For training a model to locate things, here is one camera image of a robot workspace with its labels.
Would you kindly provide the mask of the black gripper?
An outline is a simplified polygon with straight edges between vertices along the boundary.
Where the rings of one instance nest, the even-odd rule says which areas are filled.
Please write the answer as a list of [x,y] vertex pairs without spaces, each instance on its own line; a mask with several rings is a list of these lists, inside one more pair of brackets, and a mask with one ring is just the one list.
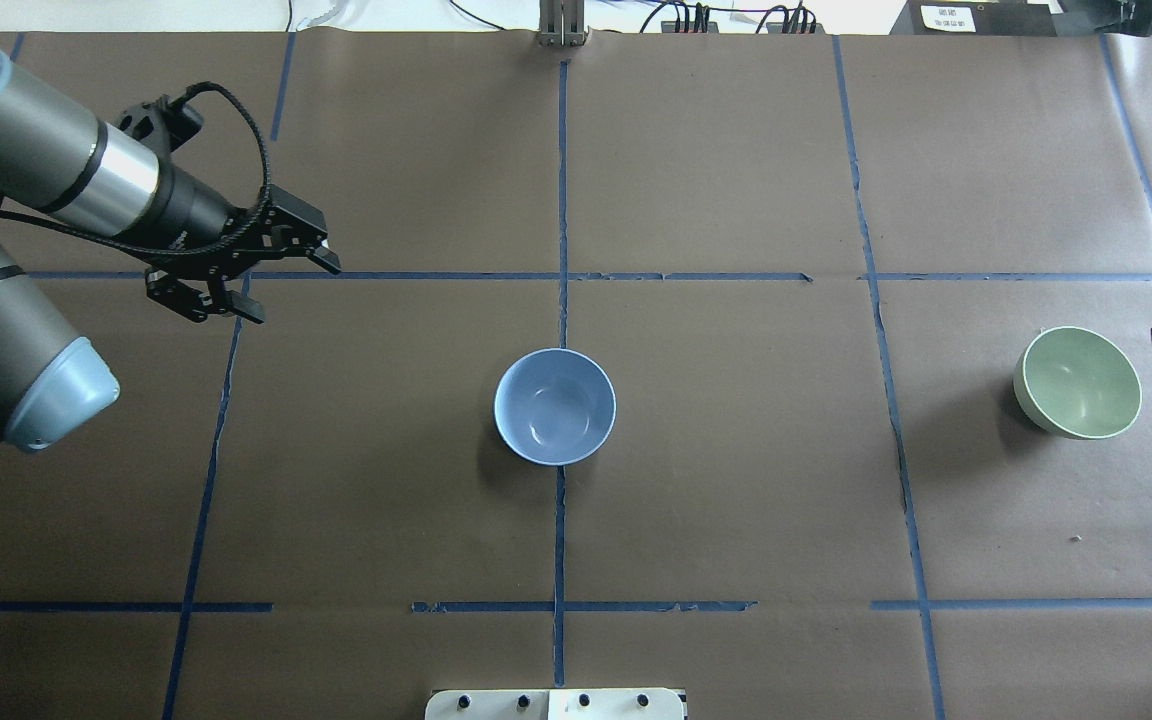
[[343,272],[328,241],[323,210],[273,184],[270,200],[256,222],[237,240],[206,253],[175,256],[147,264],[147,300],[183,316],[189,323],[206,323],[210,316],[237,316],[247,323],[266,323],[262,302],[227,285],[265,262],[297,258],[332,275]]

